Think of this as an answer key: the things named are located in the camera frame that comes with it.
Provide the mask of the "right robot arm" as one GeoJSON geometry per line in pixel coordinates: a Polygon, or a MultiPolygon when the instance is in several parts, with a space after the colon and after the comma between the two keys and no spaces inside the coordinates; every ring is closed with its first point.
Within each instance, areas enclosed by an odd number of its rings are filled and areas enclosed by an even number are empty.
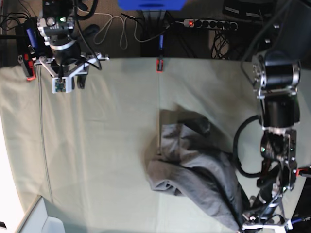
{"type": "Polygon", "coordinates": [[[54,94],[70,93],[75,87],[84,89],[90,67],[101,70],[103,56],[95,52],[87,38],[99,31],[91,24],[82,29],[80,21],[95,13],[98,2],[92,3],[90,11],[81,16],[78,9],[87,10],[80,0],[44,0],[42,15],[37,20],[37,30],[44,40],[36,55],[36,65],[43,66],[52,78],[54,94]]]}

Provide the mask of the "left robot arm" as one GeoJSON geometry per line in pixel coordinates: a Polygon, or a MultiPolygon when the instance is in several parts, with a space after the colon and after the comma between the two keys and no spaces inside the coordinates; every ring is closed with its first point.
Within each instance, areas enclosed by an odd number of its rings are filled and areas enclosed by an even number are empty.
{"type": "Polygon", "coordinates": [[[263,129],[261,171],[242,173],[257,179],[259,188],[253,205],[243,214],[246,228],[266,224],[281,205],[283,194],[294,187],[298,174],[294,126],[300,121],[297,88],[300,62],[310,47],[311,3],[288,0],[257,33],[242,57],[242,61],[252,58],[255,78],[249,83],[257,93],[260,114],[238,128],[233,155],[238,155],[238,139],[247,124],[257,120],[263,129]]]}

